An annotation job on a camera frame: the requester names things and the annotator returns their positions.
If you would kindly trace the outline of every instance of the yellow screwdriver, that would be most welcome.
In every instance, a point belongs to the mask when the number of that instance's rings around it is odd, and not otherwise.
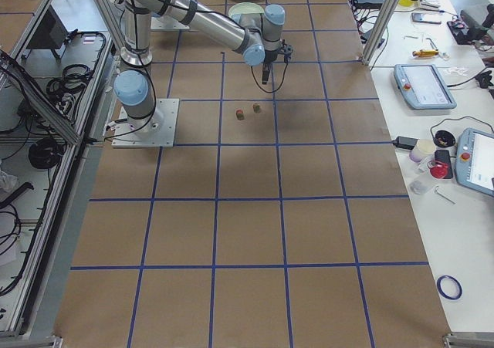
[[[414,57],[432,57],[439,54],[437,49],[419,49],[411,53]]]

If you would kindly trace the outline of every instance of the smartphone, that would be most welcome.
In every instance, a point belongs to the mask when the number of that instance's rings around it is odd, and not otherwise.
[[[427,24],[441,24],[441,16],[437,14],[421,14],[418,12],[411,13],[413,22],[424,22]]]

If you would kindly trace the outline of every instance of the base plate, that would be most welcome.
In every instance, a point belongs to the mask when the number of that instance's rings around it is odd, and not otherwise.
[[[177,125],[179,99],[157,99],[156,109],[163,115],[163,120],[151,132],[144,135],[130,133],[126,136],[112,139],[113,147],[173,147],[175,127]],[[121,109],[119,119],[127,118],[125,110]],[[130,124],[117,124],[115,135],[130,132]]]

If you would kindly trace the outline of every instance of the roll of blue tape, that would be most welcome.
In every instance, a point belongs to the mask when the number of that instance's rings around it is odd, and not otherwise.
[[[449,296],[448,294],[445,293],[445,291],[442,289],[442,286],[441,286],[441,283],[442,283],[442,280],[451,280],[453,281],[453,283],[456,285],[456,287],[458,288],[458,293],[455,295],[455,296]],[[444,296],[446,299],[449,299],[449,300],[458,300],[462,297],[462,294],[463,294],[463,289],[462,289],[462,285],[460,284],[460,282],[455,279],[453,276],[450,276],[450,275],[443,275],[441,276],[438,281],[436,282],[436,286],[438,287],[438,291],[439,291],[439,294],[441,294],[441,296]]]

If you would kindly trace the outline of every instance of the white container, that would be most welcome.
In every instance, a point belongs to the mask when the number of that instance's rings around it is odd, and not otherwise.
[[[435,152],[434,142],[431,140],[418,140],[412,151],[410,151],[410,159],[415,163],[424,160]]]

